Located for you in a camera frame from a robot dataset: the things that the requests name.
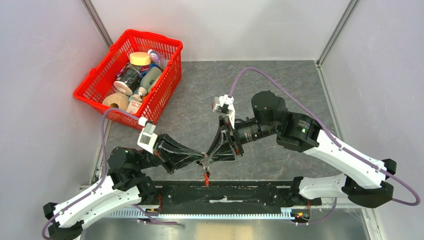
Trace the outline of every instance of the brown paper roll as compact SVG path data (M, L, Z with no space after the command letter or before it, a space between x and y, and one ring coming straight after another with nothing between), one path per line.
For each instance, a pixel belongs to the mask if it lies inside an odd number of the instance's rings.
M126 111L128 108L128 96L122 92L116 92L112 95L107 96L103 100L103 105L111 108L119 108Z

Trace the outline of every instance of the red basket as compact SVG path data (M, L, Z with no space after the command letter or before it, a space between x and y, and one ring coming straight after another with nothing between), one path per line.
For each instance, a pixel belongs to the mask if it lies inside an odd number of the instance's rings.
M181 81L181 50L183 49L183 43L178 40L151 32L126 30L110 46L109 53L96 68L90 71L75 90L73 96L103 114L109 106L103 105L102 102L107 96L116 92L113 86L116 74L129 61L130 53L147 52L149 49L156 50L167 58L169 63L157 83L152 87L151 92L147 94L138 112L134 115L138 118L146 117L156 123L172 93ZM107 118L135 129L141 130L143 128L131 117L117 111L111 111Z

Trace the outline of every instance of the white wall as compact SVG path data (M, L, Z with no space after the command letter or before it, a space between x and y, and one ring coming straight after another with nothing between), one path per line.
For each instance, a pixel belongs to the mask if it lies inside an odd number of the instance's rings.
M363 0L323 73L347 143L397 161L397 176L423 196L424 1ZM410 202L399 184L394 196ZM423 239L424 205L376 210L385 239Z
M88 183L101 115L73 98L106 44L79 0L2 1L0 232L41 239L43 205Z
M349 0L93 0L114 41L126 29L182 41L184 61L316 60Z

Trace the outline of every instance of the yellow lid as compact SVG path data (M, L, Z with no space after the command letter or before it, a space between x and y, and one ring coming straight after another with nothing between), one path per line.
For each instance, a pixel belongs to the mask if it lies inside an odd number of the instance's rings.
M129 62L132 65L146 66L151 63L151 60L147 52L136 51L129 54Z

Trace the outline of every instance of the gray tabletop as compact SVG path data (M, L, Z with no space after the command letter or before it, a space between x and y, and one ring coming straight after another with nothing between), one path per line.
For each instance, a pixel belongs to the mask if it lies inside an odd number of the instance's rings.
M228 94L237 73L244 67L256 67L271 75L300 102L315 112L334 130L323 87L313 61L203 61L183 62L182 80L157 122L156 131L169 134L177 142L194 150L206 152L217 130L218 114L212 112L214 97ZM291 112L303 110L284 93L256 72L247 72L234 93L236 118L253 117L251 98L260 91L271 90L285 99ZM140 132L130 127L112 125L107 154L114 147L139 149ZM314 157L284 149L276 137L245 144L243 157L236 161L211 164L211 180L292 180L337 175L340 172ZM154 180L199 180L203 170L191 164L167 174L162 167L143 170Z

